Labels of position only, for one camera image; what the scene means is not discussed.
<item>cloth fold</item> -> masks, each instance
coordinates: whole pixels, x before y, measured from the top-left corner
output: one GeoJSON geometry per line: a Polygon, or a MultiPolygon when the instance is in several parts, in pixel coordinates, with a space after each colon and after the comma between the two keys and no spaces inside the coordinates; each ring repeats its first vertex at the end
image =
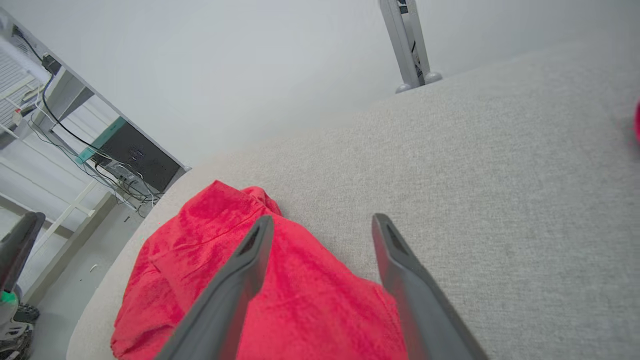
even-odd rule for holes
{"type": "Polygon", "coordinates": [[[238,359],[407,358],[394,299],[380,285],[353,275],[263,189],[219,181],[142,246],[115,321],[115,357],[153,359],[262,215],[273,217],[273,243],[238,359]]]}

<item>floor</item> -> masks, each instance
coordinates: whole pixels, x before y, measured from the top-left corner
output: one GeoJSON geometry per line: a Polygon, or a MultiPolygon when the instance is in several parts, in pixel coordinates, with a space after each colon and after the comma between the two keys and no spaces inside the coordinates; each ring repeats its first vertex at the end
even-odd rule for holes
{"type": "Polygon", "coordinates": [[[64,360],[71,334],[109,267],[143,219],[125,205],[109,212],[39,304],[31,360],[64,360]]]}

